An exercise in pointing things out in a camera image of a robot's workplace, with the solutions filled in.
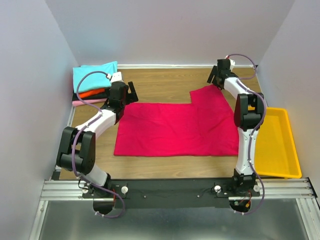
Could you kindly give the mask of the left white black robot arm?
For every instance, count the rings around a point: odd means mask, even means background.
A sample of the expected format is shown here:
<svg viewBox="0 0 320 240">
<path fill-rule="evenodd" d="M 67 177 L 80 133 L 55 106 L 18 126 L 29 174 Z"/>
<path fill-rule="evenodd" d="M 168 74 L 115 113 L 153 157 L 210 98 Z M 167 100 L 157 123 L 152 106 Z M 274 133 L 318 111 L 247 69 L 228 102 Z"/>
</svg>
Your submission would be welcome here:
<svg viewBox="0 0 320 240">
<path fill-rule="evenodd" d="M 113 82 L 108 93 L 107 101 L 94 117 L 77 127 L 64 128 L 56 158 L 58 167 L 73 172 L 102 195 L 111 194 L 113 191 L 110 174 L 95 163 L 96 140 L 120 121 L 127 105 L 139 100 L 131 81 Z"/>
</svg>

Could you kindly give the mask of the red t shirt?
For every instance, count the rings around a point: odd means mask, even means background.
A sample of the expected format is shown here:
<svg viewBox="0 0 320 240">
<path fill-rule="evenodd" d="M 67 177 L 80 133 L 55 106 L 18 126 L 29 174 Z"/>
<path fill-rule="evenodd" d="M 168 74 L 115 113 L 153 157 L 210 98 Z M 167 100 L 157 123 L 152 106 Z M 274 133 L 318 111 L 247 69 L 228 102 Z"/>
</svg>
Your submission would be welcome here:
<svg viewBox="0 0 320 240">
<path fill-rule="evenodd" d="M 213 85 L 190 91 L 190 103 L 132 103 L 119 121 L 114 155 L 236 156 L 234 112 Z"/>
</svg>

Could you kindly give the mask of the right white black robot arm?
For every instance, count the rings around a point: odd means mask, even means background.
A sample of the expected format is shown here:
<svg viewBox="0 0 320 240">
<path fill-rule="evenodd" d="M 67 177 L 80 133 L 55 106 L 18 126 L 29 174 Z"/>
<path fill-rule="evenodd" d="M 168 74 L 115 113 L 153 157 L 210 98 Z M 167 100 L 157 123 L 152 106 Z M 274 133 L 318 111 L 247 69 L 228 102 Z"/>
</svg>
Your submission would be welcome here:
<svg viewBox="0 0 320 240">
<path fill-rule="evenodd" d="M 233 177 L 226 190 L 234 196 L 253 191 L 256 185 L 256 141 L 266 116 L 264 95 L 251 90 L 234 72 L 236 62 L 226 56 L 217 60 L 207 82 L 219 90 L 226 90 L 236 100 L 233 120 L 239 135 L 238 157 Z"/>
</svg>

